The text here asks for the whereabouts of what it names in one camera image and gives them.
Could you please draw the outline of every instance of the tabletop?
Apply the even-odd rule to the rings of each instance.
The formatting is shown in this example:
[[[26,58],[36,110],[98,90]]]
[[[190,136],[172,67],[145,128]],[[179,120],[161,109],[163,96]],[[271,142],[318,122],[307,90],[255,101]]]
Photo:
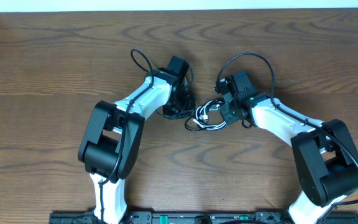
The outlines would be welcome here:
[[[47,223],[49,213],[94,207],[77,152],[95,104],[142,84],[132,48],[161,67],[185,58],[197,105],[220,97],[213,88],[227,60],[261,54],[284,104],[344,121],[358,148],[358,9],[1,13],[0,223]],[[239,59],[224,76],[243,70],[258,90],[270,89],[257,58]],[[183,125],[157,114],[146,121],[126,182],[130,207],[234,212],[287,208],[299,196],[292,150],[273,134]]]

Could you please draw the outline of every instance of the wood grain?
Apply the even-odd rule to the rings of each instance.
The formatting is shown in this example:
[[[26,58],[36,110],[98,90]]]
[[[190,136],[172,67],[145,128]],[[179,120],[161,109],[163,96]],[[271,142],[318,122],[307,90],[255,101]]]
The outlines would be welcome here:
[[[94,206],[76,153],[93,106],[142,83],[134,47],[160,66],[185,57],[199,103],[218,97],[214,80],[228,59],[262,54],[286,105],[343,120],[358,147],[358,9],[0,14],[0,223],[46,223],[50,212]],[[269,90],[261,61],[243,58],[227,74],[241,70]],[[291,149],[261,129],[191,133],[154,114],[139,153],[126,189],[135,207],[285,208],[300,193]]]

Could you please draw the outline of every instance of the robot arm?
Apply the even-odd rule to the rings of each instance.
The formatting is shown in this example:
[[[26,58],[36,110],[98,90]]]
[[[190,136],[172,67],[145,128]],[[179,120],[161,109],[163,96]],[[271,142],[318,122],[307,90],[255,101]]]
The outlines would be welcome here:
[[[227,124],[246,120],[249,127],[266,129],[293,148],[303,189],[298,200],[288,209],[295,224],[316,223],[330,211],[332,204],[358,189],[356,164],[332,139],[316,129],[323,128],[332,133],[346,145],[358,164],[356,146],[342,121],[335,119],[325,123],[309,118],[281,104],[277,98],[273,99],[276,104],[273,105],[269,94],[257,93],[246,72],[220,80],[219,89],[225,100],[219,110]],[[283,111],[308,122],[299,122]],[[325,152],[335,152],[336,156],[324,161],[321,154]]]
[[[125,178],[132,170],[140,146],[145,120],[160,106],[166,116],[180,118],[194,108],[194,96],[187,90],[185,74],[188,64],[172,57],[167,68],[154,70],[154,82],[150,73],[144,83],[128,97],[114,104],[100,101],[93,110],[83,141],[78,151],[78,159],[85,164],[95,187],[96,207],[94,219],[118,224],[123,218],[127,204],[124,198]],[[103,134],[114,131],[121,134],[117,141]],[[119,146],[125,133],[121,159]],[[101,185],[108,177],[111,181]]]

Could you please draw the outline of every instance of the white arm segment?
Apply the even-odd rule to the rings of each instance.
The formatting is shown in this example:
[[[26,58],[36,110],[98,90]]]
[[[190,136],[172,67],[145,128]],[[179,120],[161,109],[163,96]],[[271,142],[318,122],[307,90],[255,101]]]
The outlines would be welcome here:
[[[274,102],[280,105],[283,110],[294,114],[303,120],[307,118],[308,121],[314,125],[321,126],[321,123],[323,123],[321,120],[309,118],[281,104],[280,100],[277,98],[274,98]],[[290,116],[287,116],[280,110],[275,109],[270,99],[261,101],[255,107],[253,107],[252,116],[254,118],[255,124],[259,128],[270,131],[290,146],[292,146],[292,137],[295,137],[301,132],[307,133],[314,130],[314,128],[307,126],[291,118]],[[338,202],[345,197],[345,195],[340,196],[333,200],[331,204]],[[325,207],[316,206],[302,191],[296,202],[290,206],[288,211],[295,224],[315,224],[318,219],[330,209],[331,204]]]
[[[132,94],[123,100],[115,102],[117,109],[126,111],[129,100],[133,99],[142,90],[146,89],[151,82],[151,77],[147,77],[145,82]],[[138,113],[145,119],[147,119],[157,108],[166,104],[171,94],[172,86],[167,81],[154,77],[153,87],[148,89],[143,95],[141,95],[132,105],[130,113]],[[113,131],[120,133],[122,132],[119,128],[114,128]],[[98,174],[91,174],[93,181],[95,196],[96,196],[96,208],[94,215],[100,220],[101,219],[101,204],[100,204],[100,188],[99,182],[106,178],[101,177]],[[116,184],[108,182],[103,185],[103,205],[104,215],[103,221],[108,224],[118,224],[124,216],[127,203],[124,197],[124,184],[125,180],[119,179]]]
[[[101,219],[101,204],[100,204],[100,188],[99,182],[106,180],[106,178],[99,174],[91,174],[91,179],[94,185],[94,194],[96,196],[96,207],[93,214]],[[127,203],[124,197],[125,180],[119,179],[117,183],[108,182],[103,185],[103,221],[106,223],[118,224],[127,210]]]

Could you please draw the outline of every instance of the white wall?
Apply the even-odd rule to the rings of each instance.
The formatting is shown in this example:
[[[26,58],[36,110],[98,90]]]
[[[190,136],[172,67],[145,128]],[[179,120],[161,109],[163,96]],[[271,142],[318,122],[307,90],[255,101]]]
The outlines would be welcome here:
[[[358,0],[0,0],[0,12],[358,7]]]

